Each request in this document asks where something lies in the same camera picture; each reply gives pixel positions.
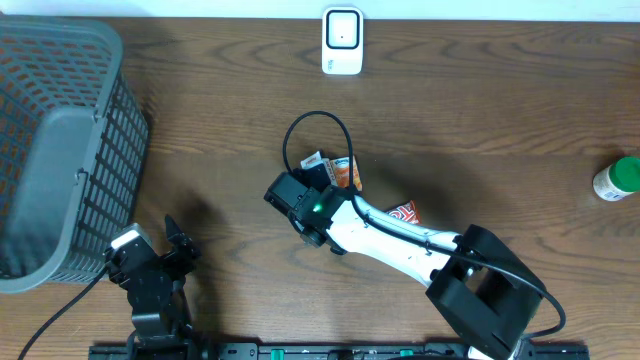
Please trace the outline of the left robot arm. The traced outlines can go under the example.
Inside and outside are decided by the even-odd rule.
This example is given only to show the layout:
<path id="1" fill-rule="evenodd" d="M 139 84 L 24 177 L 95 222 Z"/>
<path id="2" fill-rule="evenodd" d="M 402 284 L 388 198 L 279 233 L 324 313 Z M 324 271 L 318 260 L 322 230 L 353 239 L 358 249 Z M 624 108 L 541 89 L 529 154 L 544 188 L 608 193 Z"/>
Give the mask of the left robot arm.
<path id="1" fill-rule="evenodd" d="M 169 252 L 157 254 L 146 232 L 134 223 L 111 241 L 105 270 L 109 280 L 127 292 L 132 307 L 130 359 L 200 359 L 184 285 L 201 252 L 171 216 L 164 221 Z"/>

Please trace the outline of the orange tissue pack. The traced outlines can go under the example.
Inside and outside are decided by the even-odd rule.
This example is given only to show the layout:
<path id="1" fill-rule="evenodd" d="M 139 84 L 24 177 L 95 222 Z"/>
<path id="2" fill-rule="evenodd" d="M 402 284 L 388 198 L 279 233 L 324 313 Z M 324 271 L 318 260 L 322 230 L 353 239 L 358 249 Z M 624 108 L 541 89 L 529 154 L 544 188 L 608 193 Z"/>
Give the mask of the orange tissue pack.
<path id="1" fill-rule="evenodd" d="M 359 170 L 357 167 L 356 160 L 352 160 L 354 169 L 350 168 L 350 162 L 347 157 L 337 158 L 330 161 L 331 169 L 336 178 L 336 184 L 338 187 L 348 188 L 349 187 L 349 174 L 350 171 L 353 171 L 353 183 L 358 191 L 363 190 Z"/>

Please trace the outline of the red chocolate bar wrapper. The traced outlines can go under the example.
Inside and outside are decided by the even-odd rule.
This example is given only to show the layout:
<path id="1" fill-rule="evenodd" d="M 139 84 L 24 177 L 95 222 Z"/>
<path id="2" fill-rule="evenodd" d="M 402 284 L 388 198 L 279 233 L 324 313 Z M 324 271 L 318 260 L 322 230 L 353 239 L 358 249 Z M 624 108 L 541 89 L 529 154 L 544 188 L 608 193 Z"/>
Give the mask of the red chocolate bar wrapper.
<path id="1" fill-rule="evenodd" d="M 387 210 L 386 213 L 394 218 L 411 224 L 421 224 L 420 214 L 413 200 L 391 208 Z"/>

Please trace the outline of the green lid seasoning jar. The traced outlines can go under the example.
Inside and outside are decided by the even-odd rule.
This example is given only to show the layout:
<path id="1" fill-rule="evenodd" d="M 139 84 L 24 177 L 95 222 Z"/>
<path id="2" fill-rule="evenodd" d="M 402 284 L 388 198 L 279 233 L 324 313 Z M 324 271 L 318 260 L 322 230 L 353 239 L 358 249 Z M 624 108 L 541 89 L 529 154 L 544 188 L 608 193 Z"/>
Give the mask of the green lid seasoning jar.
<path id="1" fill-rule="evenodd" d="M 595 194 L 602 200 L 620 201 L 640 188 L 639 158 L 623 157 L 597 173 L 592 181 Z"/>

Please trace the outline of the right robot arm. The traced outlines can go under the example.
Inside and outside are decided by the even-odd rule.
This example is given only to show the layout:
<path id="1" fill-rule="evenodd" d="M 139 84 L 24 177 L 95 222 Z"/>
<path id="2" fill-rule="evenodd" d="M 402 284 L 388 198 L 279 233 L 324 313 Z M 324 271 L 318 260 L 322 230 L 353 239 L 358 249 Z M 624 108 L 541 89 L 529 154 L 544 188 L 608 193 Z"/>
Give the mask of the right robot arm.
<path id="1" fill-rule="evenodd" d="M 547 291 L 491 231 L 462 233 L 412 224 L 368 204 L 349 187 L 283 172 L 264 196 L 300 237 L 337 255 L 354 253 L 423 285 L 426 296 L 470 347 L 491 359 L 514 357 Z"/>

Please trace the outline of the white green carton box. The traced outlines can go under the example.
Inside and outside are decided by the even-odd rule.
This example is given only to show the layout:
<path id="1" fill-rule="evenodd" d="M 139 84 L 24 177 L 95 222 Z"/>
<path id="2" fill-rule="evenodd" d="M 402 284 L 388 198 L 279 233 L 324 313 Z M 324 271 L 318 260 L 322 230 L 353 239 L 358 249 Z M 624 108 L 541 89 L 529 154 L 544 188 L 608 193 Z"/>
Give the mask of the white green carton box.
<path id="1" fill-rule="evenodd" d="M 324 157 L 320 151 L 316 151 L 306 159 L 302 160 L 300 165 L 303 170 L 309 170 L 317 165 L 322 165 L 327 172 L 331 170 L 329 159 Z"/>

